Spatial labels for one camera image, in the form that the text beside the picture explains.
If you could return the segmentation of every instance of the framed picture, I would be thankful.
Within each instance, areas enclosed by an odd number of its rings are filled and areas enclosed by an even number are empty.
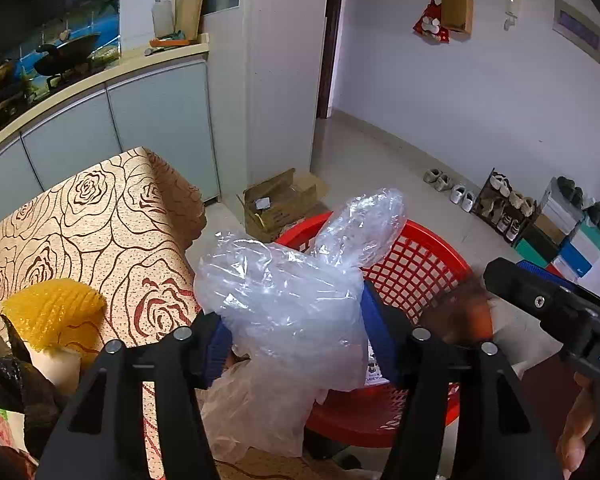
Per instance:
[[[600,27],[564,0],[555,0],[554,30],[600,63]]]

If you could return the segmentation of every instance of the white bottle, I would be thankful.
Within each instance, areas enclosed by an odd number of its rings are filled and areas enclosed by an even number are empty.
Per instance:
[[[174,33],[170,0],[155,0],[151,8],[151,14],[154,18],[154,34],[156,38],[164,38]]]

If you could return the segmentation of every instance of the tiled floor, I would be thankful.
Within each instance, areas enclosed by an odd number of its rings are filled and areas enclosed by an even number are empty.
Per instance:
[[[318,120],[312,171],[330,187],[323,199],[327,207],[336,208],[352,196],[379,187],[395,187],[408,197],[410,218],[444,238],[476,271],[481,272],[499,256],[512,261],[520,259],[488,225],[450,202],[448,191],[438,193],[422,180],[428,168],[448,171],[456,182],[461,178],[459,175],[413,146],[388,142],[382,136],[362,130],[365,128],[356,127],[340,116]],[[206,214],[208,222],[203,235],[187,250],[194,269],[200,256],[213,247],[215,232],[241,228],[221,203],[209,206]],[[501,330],[503,338],[506,336],[505,350],[511,361],[520,363],[517,369],[529,368],[559,349],[559,344],[546,336],[531,316],[501,300],[494,300],[493,306],[494,329]],[[457,431],[458,424],[454,423],[445,435],[440,472],[446,476],[453,463]],[[386,450],[361,450],[356,455],[363,467],[372,470],[381,470],[386,460]]]

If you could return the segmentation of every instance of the door frame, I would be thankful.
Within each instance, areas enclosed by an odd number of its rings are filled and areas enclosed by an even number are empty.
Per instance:
[[[317,117],[319,119],[326,119],[329,110],[331,80],[333,79],[341,9],[342,0],[327,0],[324,12],[326,25],[322,50],[322,67],[320,69],[320,85],[318,86]]]

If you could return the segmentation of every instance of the baseboard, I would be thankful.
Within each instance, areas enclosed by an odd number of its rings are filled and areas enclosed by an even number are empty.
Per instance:
[[[428,168],[438,168],[439,170],[448,174],[448,176],[450,176],[454,182],[464,182],[469,188],[473,187],[473,190],[475,192],[479,192],[482,188],[483,183],[476,184],[475,182],[472,182],[463,174],[458,173],[453,168],[450,168],[448,165],[446,165],[441,160],[438,160],[433,155],[424,152],[423,150],[421,150],[417,146],[414,146],[410,142],[407,142],[406,140],[401,139],[400,137],[386,130],[383,130],[382,128],[379,128],[378,126],[375,126],[372,123],[368,123],[353,115],[347,114],[346,112],[343,112],[342,110],[339,110],[335,107],[333,107],[331,119],[341,121],[350,126],[351,128],[363,132],[364,134],[373,137],[378,142],[382,142],[383,144],[389,146],[395,152],[401,153],[405,157],[417,161],[418,166],[422,166],[423,173]]]

